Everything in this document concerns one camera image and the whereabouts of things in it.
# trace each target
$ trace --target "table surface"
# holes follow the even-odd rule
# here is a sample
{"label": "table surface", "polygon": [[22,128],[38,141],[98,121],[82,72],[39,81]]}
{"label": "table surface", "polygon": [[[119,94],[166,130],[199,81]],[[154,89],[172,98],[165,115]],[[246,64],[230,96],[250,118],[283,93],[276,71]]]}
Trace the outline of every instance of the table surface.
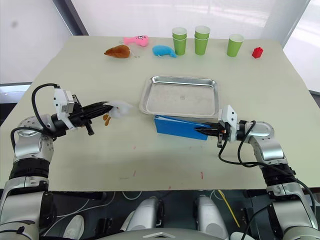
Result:
{"label": "table surface", "polygon": [[[118,59],[104,55],[120,37],[73,36],[37,76],[0,127],[0,187],[12,169],[10,131],[32,116],[31,94],[44,83],[57,83],[76,94],[83,106],[122,100],[135,108],[131,115],[92,120],[95,134],[85,128],[69,131],[54,142],[50,164],[52,191],[138,191],[182,189],[263,189],[258,167],[230,165],[218,159],[217,138],[207,141],[156,133],[152,115],[139,111],[145,81],[151,76],[204,77],[218,83],[221,105],[231,105],[239,120],[270,123],[290,166],[309,187],[320,187],[320,109],[279,43],[246,40],[237,57],[226,55],[228,40],[210,39],[206,54],[194,53],[187,40],[186,54],[157,57],[154,45],[173,47],[170,38],[150,38],[147,47],[130,45],[139,57]],[[264,49],[254,59],[254,48]],[[37,93],[40,114],[54,114],[53,89]],[[224,158],[237,161],[239,143],[230,143]],[[255,161],[245,144],[242,159]]]}

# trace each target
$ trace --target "stainless steel tray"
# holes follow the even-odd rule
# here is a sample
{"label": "stainless steel tray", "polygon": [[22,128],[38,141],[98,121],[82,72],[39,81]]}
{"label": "stainless steel tray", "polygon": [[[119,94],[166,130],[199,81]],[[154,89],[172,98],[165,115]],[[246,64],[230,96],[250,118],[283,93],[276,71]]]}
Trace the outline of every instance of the stainless steel tray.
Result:
{"label": "stainless steel tray", "polygon": [[214,118],[219,111],[218,86],[205,78],[153,76],[145,83],[139,108],[145,114]]}

